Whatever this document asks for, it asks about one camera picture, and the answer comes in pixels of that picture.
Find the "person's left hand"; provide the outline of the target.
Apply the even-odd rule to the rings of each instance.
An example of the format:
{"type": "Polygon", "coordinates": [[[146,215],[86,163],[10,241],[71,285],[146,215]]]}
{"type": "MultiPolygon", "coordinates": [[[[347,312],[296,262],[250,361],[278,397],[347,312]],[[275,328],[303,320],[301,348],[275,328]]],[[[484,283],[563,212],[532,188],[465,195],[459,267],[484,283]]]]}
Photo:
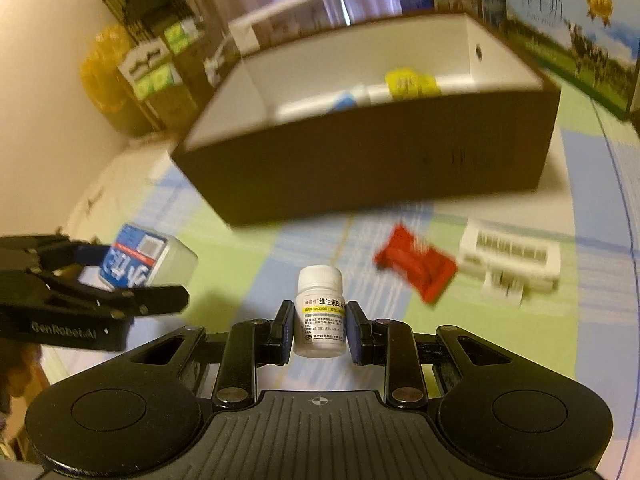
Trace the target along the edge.
{"type": "Polygon", "coordinates": [[[20,398],[32,381],[32,368],[40,363],[42,347],[32,342],[1,339],[1,414],[11,413],[11,400],[20,398]]]}

